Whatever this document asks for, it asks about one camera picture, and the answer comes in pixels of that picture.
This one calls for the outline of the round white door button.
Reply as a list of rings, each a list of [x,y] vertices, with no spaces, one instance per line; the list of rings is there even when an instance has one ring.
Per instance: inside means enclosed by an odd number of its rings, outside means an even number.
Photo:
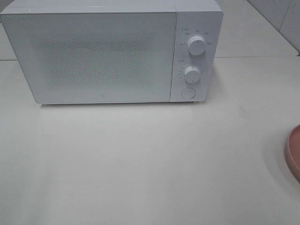
[[[194,88],[185,88],[181,92],[181,96],[184,99],[193,99],[195,97],[195,89]]]

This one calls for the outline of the white microwave door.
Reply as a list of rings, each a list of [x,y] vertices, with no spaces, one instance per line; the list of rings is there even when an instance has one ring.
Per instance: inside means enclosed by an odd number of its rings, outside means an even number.
[[[39,104],[170,99],[175,13],[2,15]]]

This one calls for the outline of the pink round plate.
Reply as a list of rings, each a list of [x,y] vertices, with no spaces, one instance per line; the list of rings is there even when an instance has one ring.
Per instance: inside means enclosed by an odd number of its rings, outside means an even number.
[[[295,177],[300,182],[300,126],[294,127],[286,141],[285,147],[285,160],[286,163]]]

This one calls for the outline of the lower white microwave knob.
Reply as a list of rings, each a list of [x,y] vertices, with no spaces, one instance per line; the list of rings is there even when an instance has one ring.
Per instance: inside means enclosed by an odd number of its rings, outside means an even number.
[[[189,66],[184,70],[184,79],[187,83],[196,83],[200,80],[201,74],[198,67]]]

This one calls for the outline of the white microwave knob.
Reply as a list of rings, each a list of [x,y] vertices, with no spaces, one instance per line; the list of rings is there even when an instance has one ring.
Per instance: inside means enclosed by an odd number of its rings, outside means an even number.
[[[201,34],[195,34],[187,40],[188,52],[193,56],[201,55],[206,50],[206,38]]]
[[[200,80],[201,74],[198,67],[189,66],[184,70],[184,79],[187,83],[196,83]]]

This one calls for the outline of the upper white microwave knob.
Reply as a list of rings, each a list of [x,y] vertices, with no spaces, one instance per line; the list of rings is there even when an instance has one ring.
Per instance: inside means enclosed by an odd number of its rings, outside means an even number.
[[[188,52],[193,56],[201,55],[206,50],[206,38],[201,34],[195,34],[187,40]]]

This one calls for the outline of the white microwave oven body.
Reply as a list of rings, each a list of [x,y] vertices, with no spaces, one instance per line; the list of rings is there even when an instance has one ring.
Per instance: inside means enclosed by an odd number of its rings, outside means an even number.
[[[214,0],[15,0],[3,9],[0,17],[2,15],[134,13],[176,14],[170,99],[164,102],[204,101],[224,15]],[[205,52],[198,56],[188,52],[187,41],[195,34],[203,35],[207,43]],[[201,78],[196,83],[187,83],[184,79],[184,70],[189,66],[198,67],[200,70]],[[185,88],[195,89],[193,99],[182,98],[181,92]]]

